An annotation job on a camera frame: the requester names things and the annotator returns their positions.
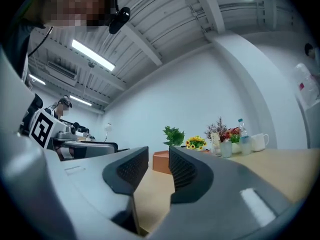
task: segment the red label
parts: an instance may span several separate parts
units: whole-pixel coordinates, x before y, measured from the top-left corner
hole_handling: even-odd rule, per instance
[[[300,88],[300,91],[301,91],[303,88],[305,88],[304,84],[303,84],[303,83],[300,83],[299,88]]]

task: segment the desk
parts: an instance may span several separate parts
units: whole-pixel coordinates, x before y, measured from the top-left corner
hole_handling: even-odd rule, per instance
[[[229,159],[250,168],[295,203],[308,195],[318,175],[320,149],[265,149]],[[161,223],[169,212],[170,196],[174,192],[172,175],[152,168],[147,170],[134,193],[137,217],[143,230],[152,232]]]

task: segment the fluorescent light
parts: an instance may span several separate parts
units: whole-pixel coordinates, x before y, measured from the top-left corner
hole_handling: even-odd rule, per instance
[[[74,99],[74,100],[76,100],[76,101],[78,101],[78,102],[81,102],[81,103],[83,103],[83,104],[86,104],[86,105],[88,105],[88,106],[90,106],[90,107],[92,106],[92,104],[90,104],[90,103],[88,103],[88,102],[85,102],[85,101],[83,101],[82,99],[73,97],[72,95],[70,95],[70,98],[71,98],[71,99]]]
[[[36,78],[35,76],[33,76],[32,74],[29,74],[29,77],[31,77],[32,79],[38,81],[39,83],[46,85],[46,83],[44,81],[41,81],[40,79]]]
[[[90,50],[88,47],[85,47],[82,43],[79,43],[77,40],[72,41],[72,47],[76,48],[78,51],[82,52],[83,54],[87,55],[91,59],[95,60],[108,70],[112,71],[115,68],[115,65],[107,61],[106,59],[102,58],[100,55],[96,54],[93,50]]]

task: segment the headset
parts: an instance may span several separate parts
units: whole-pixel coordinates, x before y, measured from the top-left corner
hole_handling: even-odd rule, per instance
[[[88,20],[86,29],[88,32],[95,31],[99,26],[109,27],[109,33],[114,35],[130,20],[131,10],[123,7],[119,10],[118,0],[114,0],[115,13],[106,11],[102,19]]]
[[[131,15],[131,10],[128,7],[123,7],[119,10],[118,0],[114,0],[116,14],[114,19],[109,25],[109,33],[116,34],[129,20]]]

